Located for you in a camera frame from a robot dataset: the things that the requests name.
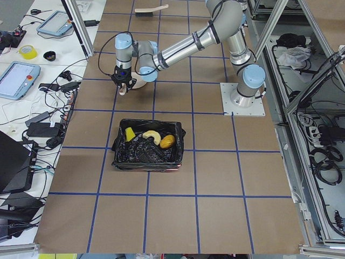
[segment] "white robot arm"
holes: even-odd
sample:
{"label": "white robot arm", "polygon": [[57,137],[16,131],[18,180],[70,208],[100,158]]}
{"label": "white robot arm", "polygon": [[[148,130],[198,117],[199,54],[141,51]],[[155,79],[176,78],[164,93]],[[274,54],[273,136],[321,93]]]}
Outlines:
{"label": "white robot arm", "polygon": [[121,88],[120,93],[130,90],[136,80],[132,78],[132,57],[137,57],[139,75],[144,81],[157,79],[158,72],[168,69],[180,60],[203,50],[211,44],[226,41],[230,49],[230,61],[239,78],[237,90],[232,93],[234,103],[249,107],[265,80],[265,72],[254,64],[241,32],[244,0],[206,0],[211,15],[208,25],[195,31],[186,39],[158,51],[151,41],[135,41],[131,34],[121,33],[115,38],[116,67],[112,80]]}

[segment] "black bin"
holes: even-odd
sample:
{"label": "black bin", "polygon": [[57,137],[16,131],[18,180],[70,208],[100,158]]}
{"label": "black bin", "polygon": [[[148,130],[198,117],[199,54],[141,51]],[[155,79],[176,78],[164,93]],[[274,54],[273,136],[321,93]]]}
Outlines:
{"label": "black bin", "polygon": [[[131,127],[136,135],[136,138],[131,140],[133,142],[126,142],[125,129],[128,127]],[[148,147],[146,143],[142,142],[137,145],[137,143],[139,143],[140,141],[153,142],[152,138],[144,140],[144,138],[140,137],[142,133],[149,130],[157,131],[161,135],[162,139],[166,135],[173,135],[175,137],[175,144],[172,146],[171,150],[158,150],[158,147],[153,147],[154,150],[145,151],[144,149]],[[112,151],[115,152],[115,157],[112,165],[120,170],[141,169],[144,171],[161,172],[177,170],[180,168],[182,163],[184,136],[185,131],[182,129],[182,125],[180,122],[122,119],[120,121],[118,136],[116,137],[112,146]],[[155,154],[155,152],[159,154],[161,154],[161,152],[164,152],[164,161],[138,161],[138,157],[141,158],[141,156],[146,156],[146,159],[148,156],[150,156],[149,154]]]}

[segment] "gray floor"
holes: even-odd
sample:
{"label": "gray floor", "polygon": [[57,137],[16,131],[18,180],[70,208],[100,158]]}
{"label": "gray floor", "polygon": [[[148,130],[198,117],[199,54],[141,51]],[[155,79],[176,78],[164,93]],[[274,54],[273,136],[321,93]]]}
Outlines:
{"label": "gray floor", "polygon": [[12,31],[22,21],[34,0],[0,0],[0,31]]}

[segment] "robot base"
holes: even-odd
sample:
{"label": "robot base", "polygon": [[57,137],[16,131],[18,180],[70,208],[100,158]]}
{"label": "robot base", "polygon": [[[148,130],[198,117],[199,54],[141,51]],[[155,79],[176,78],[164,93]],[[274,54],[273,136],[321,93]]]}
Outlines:
{"label": "robot base", "polygon": [[255,99],[252,106],[248,108],[242,108],[235,105],[231,99],[230,94],[237,87],[237,83],[221,83],[220,90],[222,92],[222,101],[223,101],[223,112],[226,116],[256,116],[263,117],[265,116],[265,110],[263,106],[263,101],[261,98]]}

